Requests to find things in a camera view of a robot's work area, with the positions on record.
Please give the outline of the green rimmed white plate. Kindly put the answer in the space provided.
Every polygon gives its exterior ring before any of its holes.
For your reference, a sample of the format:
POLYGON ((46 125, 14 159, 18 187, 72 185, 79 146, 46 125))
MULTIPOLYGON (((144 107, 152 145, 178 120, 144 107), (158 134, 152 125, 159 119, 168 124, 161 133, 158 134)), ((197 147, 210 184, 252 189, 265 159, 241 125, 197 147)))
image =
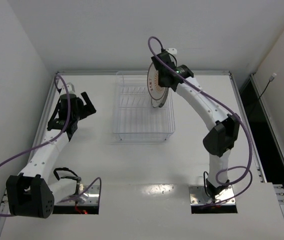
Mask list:
POLYGON ((166 104, 168 96, 169 96, 170 88, 167 88, 164 94, 163 105, 166 104))

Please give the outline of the orange sunburst pattern plate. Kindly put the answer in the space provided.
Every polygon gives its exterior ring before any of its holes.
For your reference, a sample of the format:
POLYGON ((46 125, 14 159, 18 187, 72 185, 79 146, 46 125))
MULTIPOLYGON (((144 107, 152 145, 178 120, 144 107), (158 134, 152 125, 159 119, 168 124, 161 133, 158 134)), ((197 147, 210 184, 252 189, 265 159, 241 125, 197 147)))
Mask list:
POLYGON ((147 72, 147 89, 150 97, 155 101, 162 101, 167 95, 168 88, 159 85, 159 71, 151 63, 147 72))

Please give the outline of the grey rimmed white plate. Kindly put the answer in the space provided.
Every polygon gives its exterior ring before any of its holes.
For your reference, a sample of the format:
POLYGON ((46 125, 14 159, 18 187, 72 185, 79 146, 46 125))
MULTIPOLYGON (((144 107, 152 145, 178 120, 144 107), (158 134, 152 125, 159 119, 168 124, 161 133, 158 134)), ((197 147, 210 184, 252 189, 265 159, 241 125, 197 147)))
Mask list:
POLYGON ((151 99, 151 104, 153 108, 162 108, 167 100, 168 93, 166 92, 160 100, 151 99))

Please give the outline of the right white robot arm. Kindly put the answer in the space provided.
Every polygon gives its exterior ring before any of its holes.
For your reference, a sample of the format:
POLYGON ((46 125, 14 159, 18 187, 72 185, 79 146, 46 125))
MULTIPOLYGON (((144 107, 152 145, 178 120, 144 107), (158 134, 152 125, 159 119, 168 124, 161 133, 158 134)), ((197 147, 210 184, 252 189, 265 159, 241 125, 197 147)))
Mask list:
POLYGON ((198 86, 193 72, 185 65, 176 66, 173 55, 162 49, 153 56, 147 74, 147 88, 152 98, 152 106, 164 106, 169 90, 184 98, 204 121, 208 134, 203 145, 209 153, 209 172, 206 179, 206 193, 212 199, 227 188, 228 160, 237 140, 239 121, 228 114, 214 101, 204 96, 201 88, 193 89, 185 81, 198 86))

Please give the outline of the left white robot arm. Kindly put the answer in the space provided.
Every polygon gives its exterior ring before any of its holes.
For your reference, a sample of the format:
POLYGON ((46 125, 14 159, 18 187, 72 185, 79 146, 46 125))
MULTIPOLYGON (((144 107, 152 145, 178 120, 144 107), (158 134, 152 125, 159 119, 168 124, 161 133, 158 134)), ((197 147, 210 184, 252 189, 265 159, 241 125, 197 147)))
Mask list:
POLYGON ((48 184, 48 179, 59 154, 78 129, 78 122, 95 113, 86 92, 78 97, 72 83, 62 87, 45 131, 44 146, 35 151, 18 175, 9 176, 6 182, 12 215, 46 219, 55 204, 80 193, 81 178, 77 175, 58 176, 53 184, 48 184))

